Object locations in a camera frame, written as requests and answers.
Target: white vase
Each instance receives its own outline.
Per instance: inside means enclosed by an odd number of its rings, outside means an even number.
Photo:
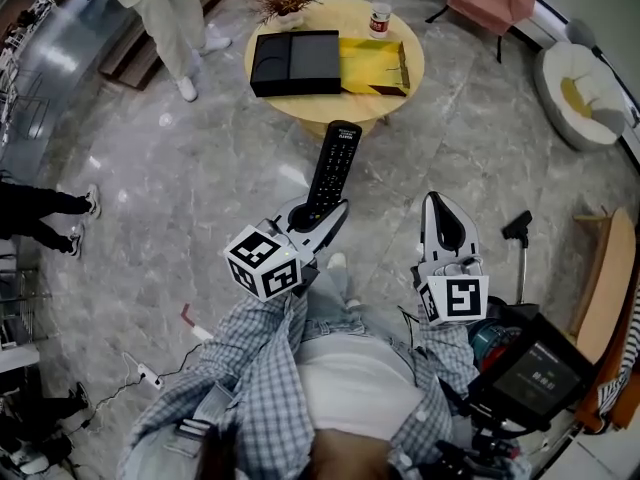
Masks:
[[[294,28],[301,27],[303,24],[304,17],[300,11],[290,12],[284,16],[278,15],[274,18],[274,28],[278,29],[280,32],[288,32]]]

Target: black box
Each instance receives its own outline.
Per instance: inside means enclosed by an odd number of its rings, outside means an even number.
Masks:
[[[340,94],[338,31],[258,36],[251,87],[258,97]]]

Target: display screen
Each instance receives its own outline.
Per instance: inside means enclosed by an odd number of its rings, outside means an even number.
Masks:
[[[539,415],[566,397],[580,377],[539,341],[494,384],[494,387]]]

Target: yellow cushion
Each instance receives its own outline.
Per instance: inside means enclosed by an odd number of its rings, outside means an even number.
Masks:
[[[591,107],[584,102],[578,89],[576,89],[575,82],[571,78],[563,78],[562,82],[560,82],[560,89],[562,89],[564,99],[567,100],[573,110],[581,116],[591,119]]]

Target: black remote control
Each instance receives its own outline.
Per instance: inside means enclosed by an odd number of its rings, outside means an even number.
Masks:
[[[362,128],[356,124],[347,121],[329,124],[307,198],[311,221],[320,219],[340,202],[361,136]]]

